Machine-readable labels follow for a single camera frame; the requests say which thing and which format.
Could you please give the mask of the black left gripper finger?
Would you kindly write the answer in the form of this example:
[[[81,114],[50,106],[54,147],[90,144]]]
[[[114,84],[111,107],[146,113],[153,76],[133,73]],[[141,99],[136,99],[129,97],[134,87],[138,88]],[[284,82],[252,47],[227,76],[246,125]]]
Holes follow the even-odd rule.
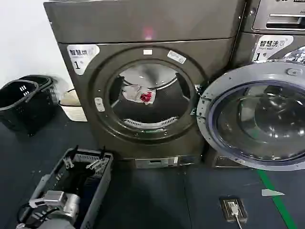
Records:
[[[86,166],[86,169],[94,170],[94,171],[100,171],[104,165],[104,155],[106,152],[105,146],[103,149],[100,149],[100,155],[99,159],[95,160],[94,162],[90,163],[89,165]]]
[[[78,148],[79,148],[79,146],[76,145],[76,147],[68,149],[68,151],[64,155],[62,160],[64,162],[64,165],[65,165],[66,169],[70,169],[70,168],[74,167],[73,159],[78,152]]]

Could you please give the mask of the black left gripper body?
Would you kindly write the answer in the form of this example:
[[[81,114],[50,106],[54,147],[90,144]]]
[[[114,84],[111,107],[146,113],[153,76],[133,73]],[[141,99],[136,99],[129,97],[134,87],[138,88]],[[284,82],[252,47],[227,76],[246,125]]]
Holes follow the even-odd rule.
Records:
[[[74,166],[68,169],[68,176],[63,182],[62,191],[81,197],[87,178],[94,174],[94,170],[86,167],[76,168],[76,166]]]

